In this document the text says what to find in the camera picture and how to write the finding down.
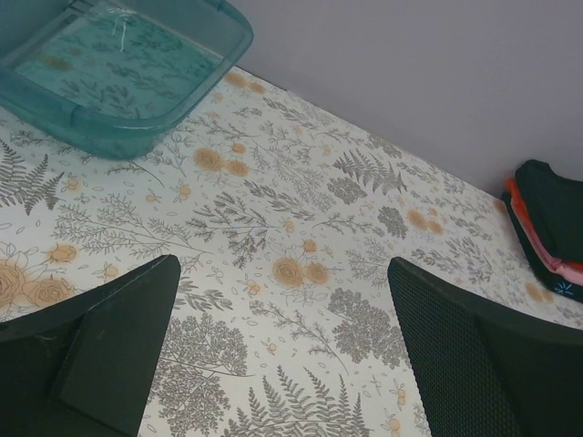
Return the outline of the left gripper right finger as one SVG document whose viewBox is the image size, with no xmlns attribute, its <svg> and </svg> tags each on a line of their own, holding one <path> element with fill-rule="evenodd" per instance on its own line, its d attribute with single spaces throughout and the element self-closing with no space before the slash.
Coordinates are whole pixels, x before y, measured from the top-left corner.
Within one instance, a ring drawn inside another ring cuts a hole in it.
<svg viewBox="0 0 583 437">
<path fill-rule="evenodd" d="M 395 257 L 392 300 L 433 436 L 579 436 L 582 332 Z"/>
</svg>

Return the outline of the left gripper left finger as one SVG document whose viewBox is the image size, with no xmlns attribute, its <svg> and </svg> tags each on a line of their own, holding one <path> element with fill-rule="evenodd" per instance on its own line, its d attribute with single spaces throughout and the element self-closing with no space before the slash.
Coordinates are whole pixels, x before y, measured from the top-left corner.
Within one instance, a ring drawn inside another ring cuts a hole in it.
<svg viewBox="0 0 583 437">
<path fill-rule="evenodd" d="M 2 323 L 2 435 L 138 435 L 179 277 L 160 256 Z"/>
</svg>

